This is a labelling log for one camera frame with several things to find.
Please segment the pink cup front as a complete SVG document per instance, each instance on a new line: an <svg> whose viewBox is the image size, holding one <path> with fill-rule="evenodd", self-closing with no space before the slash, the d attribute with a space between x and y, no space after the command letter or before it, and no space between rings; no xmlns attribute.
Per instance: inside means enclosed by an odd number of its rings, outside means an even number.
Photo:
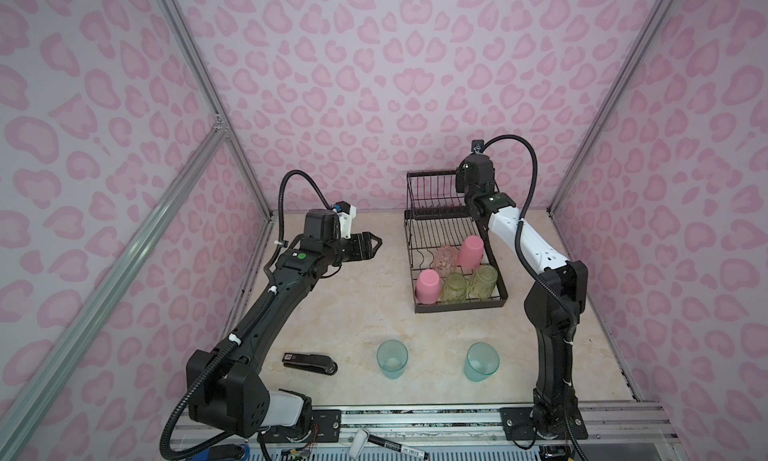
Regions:
<svg viewBox="0 0 768 461"><path fill-rule="evenodd" d="M437 271L426 269L421 271L416 280L415 296L421 305L435 305L441 294L441 278Z"/></svg>

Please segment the pink cup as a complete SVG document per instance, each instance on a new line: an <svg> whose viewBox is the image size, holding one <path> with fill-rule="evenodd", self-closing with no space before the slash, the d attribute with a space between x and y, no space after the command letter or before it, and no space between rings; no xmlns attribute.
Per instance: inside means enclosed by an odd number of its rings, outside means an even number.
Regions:
<svg viewBox="0 0 768 461"><path fill-rule="evenodd" d="M435 305L441 294L441 278L437 271L426 269L421 271L416 280L415 296L421 305Z"/></svg>
<svg viewBox="0 0 768 461"><path fill-rule="evenodd" d="M466 272L474 271L482 264L484 254L485 245L483 239L478 235L470 235L464 240L459 249L457 266Z"/></svg>

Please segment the orange translucent cup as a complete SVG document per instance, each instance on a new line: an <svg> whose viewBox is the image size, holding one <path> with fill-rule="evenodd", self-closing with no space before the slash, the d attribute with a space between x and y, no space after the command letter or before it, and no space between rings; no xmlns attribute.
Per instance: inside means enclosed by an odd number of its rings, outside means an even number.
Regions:
<svg viewBox="0 0 768 461"><path fill-rule="evenodd" d="M457 268L459 250L453 246L442 246L433 255L431 269L441 278L447 278Z"/></svg>

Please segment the green cup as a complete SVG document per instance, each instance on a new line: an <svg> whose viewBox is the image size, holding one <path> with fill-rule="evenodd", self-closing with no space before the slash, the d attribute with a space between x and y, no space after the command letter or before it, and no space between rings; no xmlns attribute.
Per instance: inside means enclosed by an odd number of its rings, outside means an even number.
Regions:
<svg viewBox="0 0 768 461"><path fill-rule="evenodd" d="M489 300L496 289L497 281L498 272L493 266L480 265L469 280L467 297L481 301Z"/></svg>
<svg viewBox="0 0 768 461"><path fill-rule="evenodd" d="M447 276L443 282L440 301L443 304L464 303L467 300L467 278L458 273Z"/></svg>

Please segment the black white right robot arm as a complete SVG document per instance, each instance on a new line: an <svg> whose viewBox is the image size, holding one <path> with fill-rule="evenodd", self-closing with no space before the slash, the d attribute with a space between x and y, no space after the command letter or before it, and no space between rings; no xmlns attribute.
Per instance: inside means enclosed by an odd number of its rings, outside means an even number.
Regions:
<svg viewBox="0 0 768 461"><path fill-rule="evenodd" d="M578 414L573 346L585 310L588 270L554 249L525 219L524 210L497 189L491 159L467 156L456 171L456 191L473 219L515 251L533 279L524 301L537 336L539 373L533 391L532 429L543 439L572 440Z"/></svg>

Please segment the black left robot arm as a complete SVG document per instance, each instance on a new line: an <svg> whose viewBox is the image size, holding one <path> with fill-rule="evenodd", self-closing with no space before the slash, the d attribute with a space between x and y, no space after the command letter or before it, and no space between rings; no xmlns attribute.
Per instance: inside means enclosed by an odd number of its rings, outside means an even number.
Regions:
<svg viewBox="0 0 768 461"><path fill-rule="evenodd" d="M278 255L257 302L213 350L193 354L187 363L186 404L192 420L242 438L272 428L298 435L309 431L310 398L268 390L260 372L289 316L329 268L375 256L382 241L369 232L353 232L355 216L355 207L346 202L309 211L303 233Z"/></svg>

